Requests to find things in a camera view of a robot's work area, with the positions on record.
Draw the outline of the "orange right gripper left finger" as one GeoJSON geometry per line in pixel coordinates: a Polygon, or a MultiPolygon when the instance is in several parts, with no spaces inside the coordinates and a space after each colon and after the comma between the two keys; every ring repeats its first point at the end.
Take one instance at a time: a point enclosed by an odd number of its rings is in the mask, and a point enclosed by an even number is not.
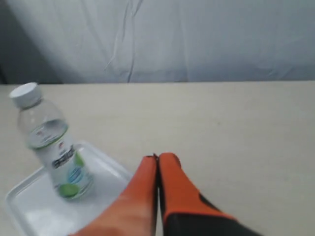
{"type": "Polygon", "coordinates": [[[142,158],[119,197],[74,236],[154,236],[158,210],[158,161],[142,158]]]}

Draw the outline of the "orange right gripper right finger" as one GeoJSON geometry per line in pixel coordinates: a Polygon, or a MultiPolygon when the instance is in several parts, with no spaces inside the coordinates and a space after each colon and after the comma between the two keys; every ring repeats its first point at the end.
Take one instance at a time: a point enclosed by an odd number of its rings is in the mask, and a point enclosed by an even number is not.
{"type": "Polygon", "coordinates": [[[158,157],[159,199],[165,236],[256,236],[208,201],[187,177],[177,155],[158,157]]]}

